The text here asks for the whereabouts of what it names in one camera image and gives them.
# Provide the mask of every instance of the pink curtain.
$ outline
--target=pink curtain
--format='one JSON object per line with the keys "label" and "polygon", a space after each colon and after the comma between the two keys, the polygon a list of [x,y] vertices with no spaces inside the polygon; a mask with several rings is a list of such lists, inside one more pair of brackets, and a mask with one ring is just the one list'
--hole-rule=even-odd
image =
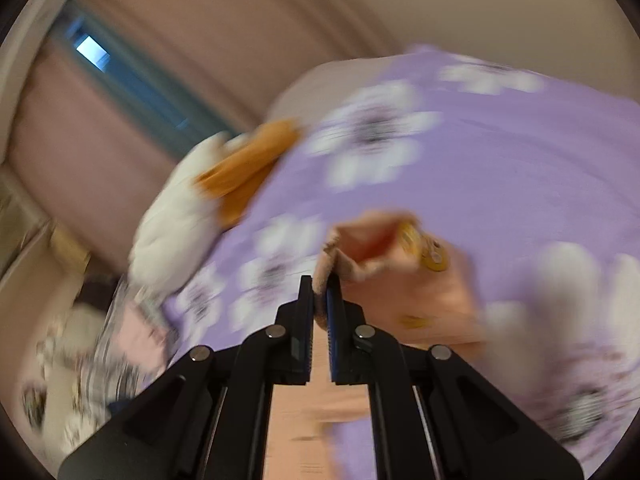
{"label": "pink curtain", "polygon": [[[356,0],[79,0],[238,130],[318,64],[396,45]],[[34,63],[9,164],[26,189],[120,270],[174,162],[51,42]]]}
{"label": "pink curtain", "polygon": [[48,214],[118,270],[175,165],[50,41],[24,89],[8,163]]}

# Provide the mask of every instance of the bright window light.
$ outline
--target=bright window light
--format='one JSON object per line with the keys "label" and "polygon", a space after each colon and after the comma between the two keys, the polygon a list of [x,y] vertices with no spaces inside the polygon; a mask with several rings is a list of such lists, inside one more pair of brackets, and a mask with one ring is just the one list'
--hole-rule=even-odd
{"label": "bright window light", "polygon": [[94,38],[87,36],[82,40],[82,43],[76,47],[76,50],[104,72],[110,56]]}

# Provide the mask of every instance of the window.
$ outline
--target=window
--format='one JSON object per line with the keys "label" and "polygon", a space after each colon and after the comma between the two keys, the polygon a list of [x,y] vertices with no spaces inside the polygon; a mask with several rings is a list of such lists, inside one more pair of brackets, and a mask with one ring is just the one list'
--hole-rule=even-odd
{"label": "window", "polygon": [[125,113],[176,158],[221,130],[237,134],[180,82],[73,0],[52,33]]}

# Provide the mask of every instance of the metal screw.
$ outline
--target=metal screw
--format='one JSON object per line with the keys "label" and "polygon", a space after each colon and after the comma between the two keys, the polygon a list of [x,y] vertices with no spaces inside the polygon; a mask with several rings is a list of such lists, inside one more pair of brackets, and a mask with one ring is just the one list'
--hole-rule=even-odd
{"label": "metal screw", "polygon": [[189,357],[192,361],[204,361],[211,354],[211,350],[206,346],[199,345],[191,349]]}
{"label": "metal screw", "polygon": [[271,325],[267,327],[267,337],[279,338],[287,333],[287,329],[282,325]]}
{"label": "metal screw", "polygon": [[369,339],[376,333],[376,329],[371,325],[360,325],[356,327],[356,336],[360,339]]}
{"label": "metal screw", "polygon": [[431,349],[433,355],[438,361],[446,361],[451,357],[451,350],[444,345],[436,345]]}

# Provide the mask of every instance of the purple blanket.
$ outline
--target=purple blanket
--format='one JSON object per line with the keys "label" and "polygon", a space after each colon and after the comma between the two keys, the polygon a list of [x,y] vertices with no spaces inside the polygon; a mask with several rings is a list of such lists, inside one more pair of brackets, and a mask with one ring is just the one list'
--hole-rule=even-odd
{"label": "purple blanket", "polygon": [[[177,357],[272,323],[313,269],[327,227],[372,208],[409,209],[465,251],[481,304],[526,302],[533,259],[555,240],[582,245],[605,268],[619,253],[640,257],[639,124],[635,102],[593,89],[428,47],[399,57],[281,161],[246,219],[166,302],[182,337]],[[628,377],[635,363],[621,359]],[[616,405],[568,443],[587,475],[640,408],[627,383],[599,381],[590,387]],[[368,433],[359,423],[336,431],[350,435],[343,464],[353,480],[374,478]]]}

